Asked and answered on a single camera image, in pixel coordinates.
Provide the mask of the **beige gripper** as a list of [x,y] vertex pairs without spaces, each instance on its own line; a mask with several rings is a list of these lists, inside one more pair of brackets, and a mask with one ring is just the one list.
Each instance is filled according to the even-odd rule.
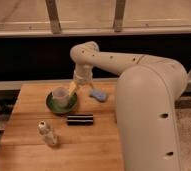
[[[76,64],[74,74],[73,74],[73,80],[78,85],[88,84],[90,90],[93,90],[94,89],[93,84],[90,84],[93,79],[92,69],[93,67],[90,65]],[[69,90],[68,90],[69,96],[72,96],[77,89],[77,84],[75,82],[71,82],[69,85]]]

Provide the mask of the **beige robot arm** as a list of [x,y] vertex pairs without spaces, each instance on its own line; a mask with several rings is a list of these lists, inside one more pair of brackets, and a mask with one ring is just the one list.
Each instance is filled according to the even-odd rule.
[[74,81],[87,84],[98,67],[118,76],[116,122],[125,171],[183,171],[175,101],[187,87],[183,65],[164,57],[102,52],[91,41],[70,50]]

